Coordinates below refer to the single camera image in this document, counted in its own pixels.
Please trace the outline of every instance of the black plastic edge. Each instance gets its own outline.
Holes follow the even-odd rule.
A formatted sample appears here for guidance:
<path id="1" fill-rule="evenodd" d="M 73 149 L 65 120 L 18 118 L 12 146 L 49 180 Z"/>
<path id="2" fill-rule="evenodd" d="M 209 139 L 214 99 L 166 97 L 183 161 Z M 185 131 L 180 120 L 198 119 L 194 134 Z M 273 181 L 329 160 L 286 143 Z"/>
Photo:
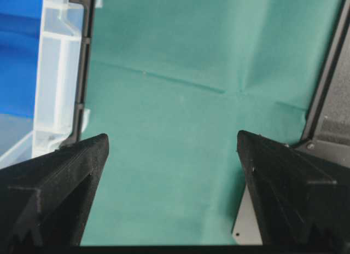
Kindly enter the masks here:
<path id="1" fill-rule="evenodd" d="M 80 141 L 81 129 L 83 126 L 85 92 L 90 65 L 91 40 L 95 16 L 95 0 L 69 0 L 69 2 L 78 3 L 84 7 L 84 18 L 83 26 L 81 29 L 81 46 L 79 55 L 77 88 L 75 92 L 72 133 L 61 143 L 60 147 L 68 146 Z"/>
<path id="2" fill-rule="evenodd" d="M 313 138 L 341 49 L 344 47 L 343 43 L 349 28 L 349 24 L 350 0 L 343 0 L 339 11 L 336 28 L 333 33 L 332 42 L 323 62 L 323 68 L 319 76 L 318 86 L 314 92 L 312 104 L 308 110 L 307 121 L 301 136 L 301 142 L 305 142 L 306 140 Z"/>

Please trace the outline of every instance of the white plastic bin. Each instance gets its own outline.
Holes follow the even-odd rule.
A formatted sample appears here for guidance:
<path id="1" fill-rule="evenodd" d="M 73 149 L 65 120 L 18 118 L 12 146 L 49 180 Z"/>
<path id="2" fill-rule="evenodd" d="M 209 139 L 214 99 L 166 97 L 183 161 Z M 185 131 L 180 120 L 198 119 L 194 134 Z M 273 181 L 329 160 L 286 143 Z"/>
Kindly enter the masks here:
<path id="1" fill-rule="evenodd" d="M 30 10 L 28 12 L 26 14 L 29 16 L 26 16 L 23 23 L 30 23 L 33 19 Z M 1 14 L 11 16 L 11 12 L 0 11 L 0 17 Z M 80 4 L 70 3 L 68 0 L 42 0 L 34 111 L 31 112 L 32 116 L 30 111 L 28 116 L 18 115 L 11 110 L 11 103 L 6 106 L 8 111 L 0 111 L 0 169 L 52 152 L 70 135 L 83 14 L 84 9 Z M 16 18 L 21 20 L 24 17 L 19 14 Z M 19 43 L 20 36 L 24 33 L 27 37 L 23 40 L 34 39 L 35 32 L 32 32 L 31 27 L 23 28 L 24 31 L 20 28 L 18 26 Z M 0 30 L 0 40 L 16 35 L 13 30 L 4 32 Z M 9 56 L 16 51 L 18 50 L 9 50 Z M 35 82 L 35 78 L 26 76 L 20 77 L 19 82 L 25 82 L 27 79 L 33 79 Z M 10 82 L 11 78 L 2 80 Z M 11 85 L 9 91 L 13 92 L 9 95 L 18 94 L 18 91 L 27 94 L 26 89 L 22 88 L 21 83 Z"/>

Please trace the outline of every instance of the transparent plastic bin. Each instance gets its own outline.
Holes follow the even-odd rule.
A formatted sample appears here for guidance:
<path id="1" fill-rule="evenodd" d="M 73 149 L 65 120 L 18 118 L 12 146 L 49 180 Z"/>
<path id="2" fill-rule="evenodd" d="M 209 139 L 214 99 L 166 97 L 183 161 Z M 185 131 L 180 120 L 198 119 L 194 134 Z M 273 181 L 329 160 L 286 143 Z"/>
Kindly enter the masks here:
<path id="1" fill-rule="evenodd" d="M 52 152 L 72 132 L 84 8 L 43 0 L 32 156 Z"/>
<path id="2" fill-rule="evenodd" d="M 0 97 L 0 169 L 54 151 L 72 132 L 84 14 L 82 5 L 68 0 L 36 0 L 35 10 L 41 7 L 36 16 L 31 15 L 34 6 L 20 9 L 29 4 L 25 0 L 22 5 L 18 0 L 13 5 L 12 0 L 2 1 L 7 4 L 0 3 L 0 18 L 12 19 L 8 27 L 0 27 L 0 49 L 13 67 L 1 77 L 0 95 L 8 98 Z M 27 54 L 26 41 L 36 45 L 32 55 Z M 36 75 L 26 74 L 27 63 L 35 62 L 36 56 L 31 66 Z"/>

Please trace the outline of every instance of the blue surface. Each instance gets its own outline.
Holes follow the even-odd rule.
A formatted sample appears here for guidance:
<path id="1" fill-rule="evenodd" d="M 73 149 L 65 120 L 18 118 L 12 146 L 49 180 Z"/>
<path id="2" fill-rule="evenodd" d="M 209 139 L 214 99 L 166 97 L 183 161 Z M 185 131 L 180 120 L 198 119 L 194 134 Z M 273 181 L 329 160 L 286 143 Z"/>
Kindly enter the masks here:
<path id="1" fill-rule="evenodd" d="M 33 118 L 42 0 L 0 0 L 0 113 Z"/>

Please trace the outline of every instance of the teal fabric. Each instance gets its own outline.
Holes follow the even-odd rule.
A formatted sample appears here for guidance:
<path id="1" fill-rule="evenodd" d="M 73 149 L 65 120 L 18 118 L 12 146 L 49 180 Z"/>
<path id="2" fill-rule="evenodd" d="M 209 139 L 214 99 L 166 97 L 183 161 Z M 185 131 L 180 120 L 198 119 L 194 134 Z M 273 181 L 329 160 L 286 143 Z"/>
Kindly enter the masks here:
<path id="1" fill-rule="evenodd" d="M 110 153 L 82 244 L 234 244 L 237 132 L 300 138 L 340 3 L 104 0 L 83 136 Z"/>

